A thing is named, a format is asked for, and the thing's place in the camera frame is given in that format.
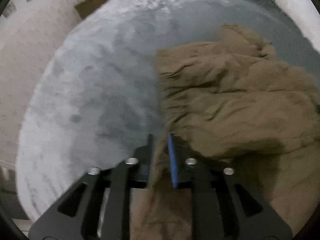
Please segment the brown puffer jacket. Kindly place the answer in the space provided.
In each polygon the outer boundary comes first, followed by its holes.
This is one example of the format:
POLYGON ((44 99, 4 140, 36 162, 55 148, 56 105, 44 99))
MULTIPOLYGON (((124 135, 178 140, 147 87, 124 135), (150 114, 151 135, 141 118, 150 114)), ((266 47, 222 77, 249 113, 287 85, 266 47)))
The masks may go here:
POLYGON ((215 42, 160 49, 164 131, 148 187, 131 206, 131 239, 192 239, 191 191, 171 182, 167 137, 232 165, 263 194, 293 238, 319 205, 319 91, 257 33, 223 25, 215 42))

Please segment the grey plush bed blanket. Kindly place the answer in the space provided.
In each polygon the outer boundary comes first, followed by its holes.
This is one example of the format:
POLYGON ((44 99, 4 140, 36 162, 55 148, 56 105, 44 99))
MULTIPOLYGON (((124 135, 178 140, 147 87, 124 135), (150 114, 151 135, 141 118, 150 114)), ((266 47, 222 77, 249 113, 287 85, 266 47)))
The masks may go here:
POLYGON ((208 41, 224 23, 257 31, 280 59, 319 74, 319 53, 270 0, 109 0, 66 37, 25 113, 16 178, 30 220, 88 169, 110 168, 161 133, 157 49, 208 41))

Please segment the dark wooden nightstand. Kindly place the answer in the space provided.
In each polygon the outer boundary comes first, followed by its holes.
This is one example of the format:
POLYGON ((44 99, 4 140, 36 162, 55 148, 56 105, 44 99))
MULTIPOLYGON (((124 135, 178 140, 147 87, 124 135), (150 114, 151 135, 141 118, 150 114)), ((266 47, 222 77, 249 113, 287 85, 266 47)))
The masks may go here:
POLYGON ((99 9, 108 0, 84 0, 74 6, 80 18, 84 20, 87 16, 91 15, 99 9))

